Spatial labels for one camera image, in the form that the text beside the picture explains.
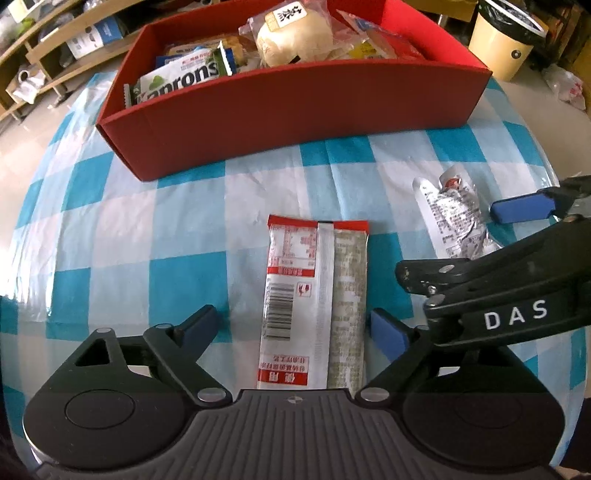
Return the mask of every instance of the white bag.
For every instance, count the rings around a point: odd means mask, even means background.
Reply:
[[[559,100],[570,103],[579,110],[585,110],[583,81],[574,73],[554,64],[542,70],[542,77]]]

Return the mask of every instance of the food packet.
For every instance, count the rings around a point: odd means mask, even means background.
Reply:
[[[244,50],[240,44],[240,40],[235,35],[229,35],[224,37],[210,37],[202,40],[196,40],[195,42],[185,43],[182,45],[170,45],[167,47],[166,55],[186,55],[195,51],[197,48],[215,48],[222,42],[224,48],[231,48],[232,54],[234,55],[234,62],[236,67],[246,65],[244,58]]]
[[[330,16],[326,0],[287,0],[251,17],[248,23],[262,61],[269,67],[326,60],[340,44],[357,36]]]
[[[327,60],[365,60],[383,58],[384,57],[382,57],[369,42],[369,39],[359,37],[359,41],[356,44],[337,48],[330,52]]]
[[[438,187],[414,179],[413,190],[437,258],[474,260],[501,248],[486,228],[476,187],[461,165],[441,174]]]
[[[126,108],[175,90],[235,73],[236,66],[231,49],[223,48],[221,42],[218,48],[212,50],[201,48],[144,75],[137,81],[132,92],[126,85]]]
[[[258,388],[361,387],[368,223],[271,215]]]
[[[364,33],[375,50],[385,59],[424,60],[425,57],[406,38],[356,15],[337,10],[357,33]]]

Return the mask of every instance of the barcode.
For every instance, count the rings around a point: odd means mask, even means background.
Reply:
[[[296,286],[289,283],[269,283],[264,311],[263,338],[289,340],[294,311]]]

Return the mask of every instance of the plastic wrapper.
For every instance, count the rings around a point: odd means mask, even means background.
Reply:
[[[486,228],[476,187],[463,167],[448,168],[439,187],[414,179],[413,190],[437,258],[473,260],[501,248]]]
[[[356,34],[330,16],[324,0],[288,0],[248,23],[269,67],[326,60],[333,50],[356,43]]]
[[[232,50],[201,48],[141,77],[133,89],[124,87],[126,108],[136,103],[180,90],[221,76],[236,73]]]
[[[542,77],[558,100],[570,103],[579,110],[585,110],[583,81],[574,73],[554,64],[542,70]]]
[[[166,56],[186,55],[192,51],[195,51],[197,48],[215,48],[220,42],[222,42],[224,48],[232,49],[236,67],[246,65],[244,50],[240,44],[239,38],[235,35],[230,35],[227,37],[205,38],[192,43],[170,45],[167,47]]]
[[[22,65],[6,87],[6,91],[18,102],[24,100],[33,105],[39,90],[45,85],[46,77],[36,65]]]
[[[269,217],[258,388],[362,386],[368,223]]]
[[[392,33],[363,18],[341,10],[337,12],[359,34],[366,35],[371,46],[385,59],[424,60],[421,54],[406,38]]]
[[[60,27],[66,25],[67,23],[74,20],[76,17],[77,12],[66,12],[63,14],[58,15],[53,20],[50,20],[49,23],[41,29],[39,32],[39,41],[44,41],[47,37],[49,37],[53,32],[58,30]]]

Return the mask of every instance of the table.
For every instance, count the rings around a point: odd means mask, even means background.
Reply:
[[[403,292],[394,265],[434,257],[415,177],[436,183],[461,163],[481,206],[557,184],[494,80],[461,128],[294,145],[141,183],[94,128],[113,77],[95,75],[64,118],[12,239],[0,305],[2,380],[13,440],[28,465],[24,407],[95,328],[137,335],[213,304],[224,327],[200,363],[234,394],[255,385],[270,213],[368,219],[368,309],[383,307],[414,326],[424,323],[423,298]],[[547,220],[489,229],[508,244],[545,226]],[[513,350],[565,411],[557,463],[583,400],[584,330]],[[368,378],[386,364],[367,338]]]

